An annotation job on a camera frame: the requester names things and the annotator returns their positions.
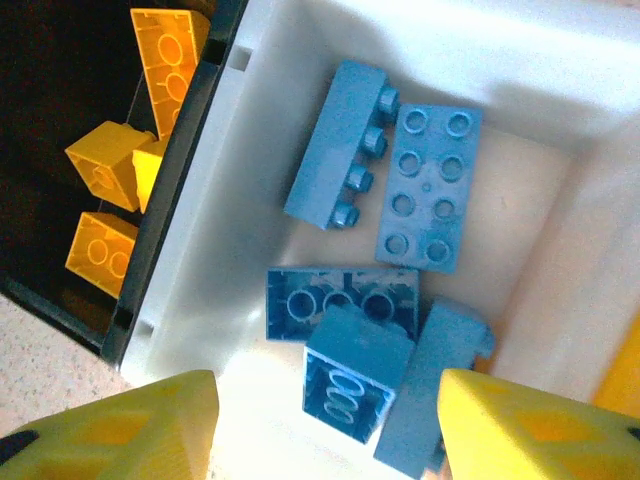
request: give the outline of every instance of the yellow lego duplo brick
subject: yellow lego duplo brick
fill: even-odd
[[[150,132],[107,121],[65,152],[93,195],[133,212],[138,197],[131,155],[154,140]]]
[[[138,184],[137,194],[140,201],[140,211],[147,210],[147,203],[151,196],[151,190],[158,176],[158,170],[167,149],[169,139],[149,143],[133,151],[133,166],[136,170]]]
[[[640,314],[633,321],[622,346],[609,367],[593,404],[640,418]]]
[[[158,136],[171,135],[209,33],[209,20],[190,10],[132,8]]]
[[[65,266],[118,298],[137,234],[115,215],[83,212]]]
[[[468,370],[445,370],[438,419],[458,480],[640,479],[640,420]]]
[[[24,425],[39,437],[3,480],[202,480],[218,419],[213,373],[194,370]]]

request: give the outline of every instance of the black plastic bin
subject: black plastic bin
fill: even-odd
[[[144,217],[93,197],[64,149],[105,120],[156,133],[129,8],[210,15],[211,1],[0,6],[0,288],[114,365],[122,360],[245,3],[218,1]],[[118,301],[64,267],[83,211],[108,211],[140,227]]]

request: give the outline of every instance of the yellow toy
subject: yellow toy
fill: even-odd
[[[209,20],[198,12],[132,8],[158,136],[171,135],[209,33]]]
[[[38,438],[0,477],[203,480],[217,420],[213,373],[183,373],[24,425]]]
[[[600,384],[593,404],[600,408],[640,418],[640,314]]]
[[[136,169],[136,181],[138,183],[137,194],[142,213],[147,210],[151,190],[153,190],[153,184],[156,181],[168,143],[169,139],[160,140],[133,151],[133,166]]]
[[[83,212],[65,266],[118,298],[137,234],[115,215]]]
[[[150,132],[104,122],[65,152],[93,195],[134,212],[138,197],[131,155],[135,148],[154,140]]]
[[[451,369],[438,418],[456,480],[640,479],[640,420],[632,417]]]

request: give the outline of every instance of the white plastic bin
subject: white plastic bin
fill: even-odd
[[[371,458],[376,437],[363,447],[302,412],[302,345],[265,340],[267,267],[374,264],[389,153],[357,227],[282,212],[345,58],[386,70],[402,102],[485,109],[457,273],[422,287],[487,316],[493,374],[588,400],[639,303],[638,12],[250,0],[122,364],[134,383],[216,372],[221,476],[395,475]]]

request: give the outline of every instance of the blue lego duplo brick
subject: blue lego duplo brick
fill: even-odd
[[[472,368],[476,356],[489,358],[494,346],[495,337],[480,314],[436,298],[374,457],[415,479],[425,469],[440,471],[445,456],[437,412],[442,372]]]
[[[481,123],[476,109],[400,107],[376,260],[455,272]]]
[[[383,127],[395,121],[398,92],[378,68],[346,60],[338,67],[284,211],[327,228],[353,227],[356,193],[373,183],[371,158],[384,155]]]
[[[420,278],[404,268],[274,267],[267,272],[267,339],[309,339],[330,305],[352,304],[418,337]]]
[[[305,346],[303,410],[366,443],[396,396],[414,343],[354,305],[332,305]]]

